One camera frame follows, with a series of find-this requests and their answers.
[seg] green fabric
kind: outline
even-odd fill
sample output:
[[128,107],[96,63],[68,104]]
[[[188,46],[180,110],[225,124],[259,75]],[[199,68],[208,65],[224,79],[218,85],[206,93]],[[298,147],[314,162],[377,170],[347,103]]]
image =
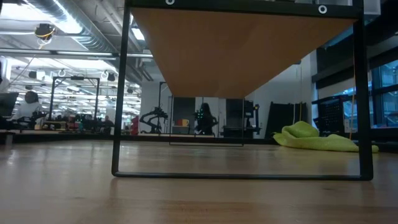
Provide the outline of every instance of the green fabric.
[[[331,134],[328,137],[319,137],[319,132],[306,122],[299,121],[291,126],[282,128],[282,133],[276,133],[274,139],[281,146],[299,149],[314,149],[321,151],[358,152],[359,148],[348,138]],[[379,151],[372,146],[372,152]]]

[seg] ceiling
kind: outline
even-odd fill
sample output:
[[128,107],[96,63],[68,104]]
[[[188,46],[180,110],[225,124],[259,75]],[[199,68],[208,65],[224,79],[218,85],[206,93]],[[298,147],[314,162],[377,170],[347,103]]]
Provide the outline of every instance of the ceiling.
[[[32,6],[26,4],[24,0],[8,0],[3,5],[0,15],[0,48],[12,49],[39,49],[43,44],[34,31],[39,24],[53,24],[57,26],[48,14],[37,12]],[[119,52],[121,48],[121,24],[117,19],[123,18],[124,0],[108,0],[110,6],[104,4],[105,0],[68,0],[68,4],[73,7],[67,8],[71,15],[77,21],[79,19],[87,19],[86,24],[90,24],[89,30],[98,30],[104,41],[111,46],[113,52]],[[118,15],[110,14],[111,9],[116,11]],[[81,45],[75,38],[67,36],[61,29],[56,29],[55,35],[51,38],[51,42],[42,46],[42,50],[67,50],[67,51],[88,51],[89,49]],[[134,37],[138,47],[134,47],[132,42],[129,44],[129,52],[148,52],[145,40],[142,37]],[[33,90],[39,94],[40,100],[45,107],[48,107],[50,94],[52,89],[52,77],[59,76],[71,77],[74,75],[84,76],[86,78],[100,78],[99,88],[99,110],[100,114],[109,107],[114,107],[117,91],[118,79],[118,62],[110,62],[105,60],[76,60],[62,58],[30,58],[21,56],[8,57],[9,64],[12,64],[11,85],[8,91],[20,92],[18,103],[23,101],[23,95],[28,90],[26,86],[33,87]],[[125,86],[125,113],[139,114],[141,108],[141,88],[142,82],[163,81],[163,77],[156,63],[152,59],[145,59],[141,62],[139,59],[128,61],[128,66],[132,70],[139,72],[130,75],[130,80],[126,79]],[[29,72],[37,72],[40,78],[29,78]],[[111,82],[106,78],[109,74],[114,73],[116,80]],[[81,113],[93,113],[95,100],[93,95],[96,93],[96,83],[93,80],[74,81],[66,79],[55,89],[55,112],[73,112],[78,108]]]

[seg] computer monitor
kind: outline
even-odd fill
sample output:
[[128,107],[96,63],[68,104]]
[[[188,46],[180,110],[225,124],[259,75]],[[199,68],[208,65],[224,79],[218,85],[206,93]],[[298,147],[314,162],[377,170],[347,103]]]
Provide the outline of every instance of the computer monitor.
[[0,116],[12,116],[19,93],[0,93]]

